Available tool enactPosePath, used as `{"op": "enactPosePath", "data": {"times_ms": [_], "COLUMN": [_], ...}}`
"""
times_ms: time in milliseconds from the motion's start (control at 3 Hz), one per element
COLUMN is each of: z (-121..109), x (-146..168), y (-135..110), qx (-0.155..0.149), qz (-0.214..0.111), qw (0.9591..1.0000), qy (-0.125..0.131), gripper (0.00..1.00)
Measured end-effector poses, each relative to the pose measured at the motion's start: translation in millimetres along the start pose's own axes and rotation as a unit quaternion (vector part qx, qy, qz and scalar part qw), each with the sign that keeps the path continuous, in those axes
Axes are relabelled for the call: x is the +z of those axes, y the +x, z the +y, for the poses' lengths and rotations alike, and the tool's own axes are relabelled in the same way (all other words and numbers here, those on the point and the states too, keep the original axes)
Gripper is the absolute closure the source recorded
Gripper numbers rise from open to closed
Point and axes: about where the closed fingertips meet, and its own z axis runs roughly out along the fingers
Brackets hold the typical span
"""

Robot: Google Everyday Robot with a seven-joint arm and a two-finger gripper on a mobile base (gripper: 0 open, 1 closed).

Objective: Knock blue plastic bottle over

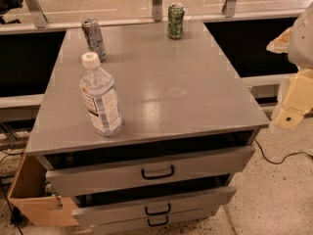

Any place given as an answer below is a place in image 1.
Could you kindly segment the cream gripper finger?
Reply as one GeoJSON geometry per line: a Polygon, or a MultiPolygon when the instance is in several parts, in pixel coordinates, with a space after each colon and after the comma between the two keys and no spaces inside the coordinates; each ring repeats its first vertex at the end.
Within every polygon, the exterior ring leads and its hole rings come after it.
{"type": "Polygon", "coordinates": [[[313,109],[313,70],[300,70],[279,90],[273,122],[282,129],[295,129],[313,109]]]}
{"type": "Polygon", "coordinates": [[[278,37],[272,40],[266,50],[276,54],[287,53],[289,51],[291,28],[287,28],[278,37]]]}

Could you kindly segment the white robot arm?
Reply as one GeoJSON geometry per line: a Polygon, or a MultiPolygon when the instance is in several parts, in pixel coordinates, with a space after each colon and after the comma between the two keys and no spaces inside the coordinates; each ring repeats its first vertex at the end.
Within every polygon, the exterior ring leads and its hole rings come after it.
{"type": "Polygon", "coordinates": [[[275,126],[295,129],[313,109],[313,2],[266,50],[287,53],[289,61],[298,68],[295,75],[281,82],[278,105],[271,116],[275,126]]]}

